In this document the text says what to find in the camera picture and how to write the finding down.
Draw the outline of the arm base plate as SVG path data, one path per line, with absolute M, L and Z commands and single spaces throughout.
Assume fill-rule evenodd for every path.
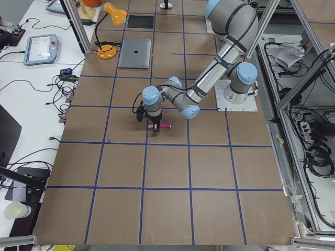
M 205 23 L 206 23 L 206 30 L 208 34 L 212 34 L 215 35 L 216 33 L 214 32 L 212 25 L 211 25 L 211 21 L 208 19 L 205 19 Z
M 231 89 L 231 80 L 220 79 L 214 85 L 218 111 L 257 112 L 252 86 L 245 94 L 237 94 Z

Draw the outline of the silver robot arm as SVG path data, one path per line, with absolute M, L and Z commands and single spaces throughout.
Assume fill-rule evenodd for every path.
M 138 121 L 148 118 L 155 132 L 160 130 L 163 117 L 161 104 L 166 100 L 190 120 L 197 116 L 200 111 L 198 104 L 223 75 L 231 80 L 225 89 L 225 98 L 233 104 L 242 103 L 256 81 L 256 67 L 252 63 L 238 61 L 238 57 L 246 54 L 255 41 L 258 30 L 256 10 L 244 1 L 208 1 L 205 18 L 210 20 L 216 36 L 226 38 L 213 60 L 188 89 L 183 89 L 175 76 L 160 85 L 146 87 L 142 91 L 140 105 L 133 110 Z

